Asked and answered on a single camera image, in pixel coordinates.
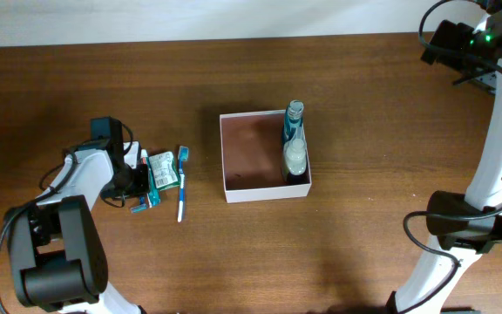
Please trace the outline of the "green Dettol soap pack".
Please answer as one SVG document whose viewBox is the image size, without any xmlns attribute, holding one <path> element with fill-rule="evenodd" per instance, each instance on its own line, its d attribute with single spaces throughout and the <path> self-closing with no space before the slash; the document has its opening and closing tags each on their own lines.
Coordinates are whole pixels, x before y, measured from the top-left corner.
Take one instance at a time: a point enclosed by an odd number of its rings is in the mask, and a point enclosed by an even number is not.
<svg viewBox="0 0 502 314">
<path fill-rule="evenodd" d="M 159 191 L 180 185 L 180 178 L 172 152 L 152 155 L 148 158 L 148 162 L 153 173 L 155 187 Z"/>
</svg>

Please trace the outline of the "blue white toothbrush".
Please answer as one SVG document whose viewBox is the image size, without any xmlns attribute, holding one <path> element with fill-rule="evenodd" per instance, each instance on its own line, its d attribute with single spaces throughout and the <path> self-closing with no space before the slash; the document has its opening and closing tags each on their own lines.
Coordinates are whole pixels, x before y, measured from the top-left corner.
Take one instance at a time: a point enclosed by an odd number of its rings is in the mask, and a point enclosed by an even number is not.
<svg viewBox="0 0 502 314">
<path fill-rule="evenodd" d="M 179 194 L 179 206 L 177 214 L 177 222 L 182 222 L 185 213 L 185 182 L 186 176 L 184 172 L 184 163 L 188 161 L 189 148 L 185 146 L 180 146 L 178 153 L 178 170 L 180 176 L 180 194 Z"/>
</svg>

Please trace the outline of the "clear pump soap bottle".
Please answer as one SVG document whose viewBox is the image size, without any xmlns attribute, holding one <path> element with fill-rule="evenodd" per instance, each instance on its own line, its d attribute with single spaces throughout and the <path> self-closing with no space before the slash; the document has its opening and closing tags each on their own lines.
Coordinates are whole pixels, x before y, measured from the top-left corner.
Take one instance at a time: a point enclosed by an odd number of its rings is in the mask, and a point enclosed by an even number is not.
<svg viewBox="0 0 502 314">
<path fill-rule="evenodd" d="M 282 177 L 289 185 L 307 182 L 307 151 L 303 139 L 293 139 L 285 143 L 282 155 Z"/>
</svg>

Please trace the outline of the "teal mouthwash bottle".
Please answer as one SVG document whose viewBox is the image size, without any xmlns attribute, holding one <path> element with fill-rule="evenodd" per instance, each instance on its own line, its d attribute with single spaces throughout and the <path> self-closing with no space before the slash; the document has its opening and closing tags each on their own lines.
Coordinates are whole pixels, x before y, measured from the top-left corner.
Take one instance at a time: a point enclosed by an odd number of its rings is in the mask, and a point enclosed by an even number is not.
<svg viewBox="0 0 502 314">
<path fill-rule="evenodd" d="M 304 104 L 300 100 L 291 100 L 284 114 L 282 145 L 290 141 L 298 127 L 303 123 Z"/>
</svg>

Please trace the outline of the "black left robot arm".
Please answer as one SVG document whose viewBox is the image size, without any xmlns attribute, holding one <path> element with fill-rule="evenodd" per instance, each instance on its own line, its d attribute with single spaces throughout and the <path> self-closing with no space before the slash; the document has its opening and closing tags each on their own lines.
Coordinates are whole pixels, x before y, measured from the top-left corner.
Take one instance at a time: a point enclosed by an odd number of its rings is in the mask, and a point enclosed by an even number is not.
<svg viewBox="0 0 502 314">
<path fill-rule="evenodd" d="M 149 191 L 141 148 L 125 141 L 118 119 L 92 119 L 91 137 L 64 151 L 64 163 L 44 192 L 10 208 L 0 246 L 8 247 L 19 303 L 59 313 L 141 313 L 108 279 L 105 251 L 92 218 L 102 200 L 115 208 Z"/>
</svg>

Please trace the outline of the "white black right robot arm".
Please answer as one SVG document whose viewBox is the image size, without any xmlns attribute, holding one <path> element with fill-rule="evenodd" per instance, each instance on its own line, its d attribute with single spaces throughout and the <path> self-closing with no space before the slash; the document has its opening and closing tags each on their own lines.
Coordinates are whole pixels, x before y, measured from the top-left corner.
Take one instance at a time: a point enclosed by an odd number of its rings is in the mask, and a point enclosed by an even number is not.
<svg viewBox="0 0 502 314">
<path fill-rule="evenodd" d="M 437 191 L 422 216 L 430 233 L 422 244 L 405 234 L 423 253 L 407 282 L 393 291 L 389 313 L 439 313 L 461 276 L 482 255 L 502 242 L 502 1 L 479 1 L 479 24 L 444 20 L 430 40 L 421 38 L 422 60 L 460 72 L 460 83 L 477 82 L 494 96 L 491 122 L 477 171 L 463 194 Z"/>
</svg>

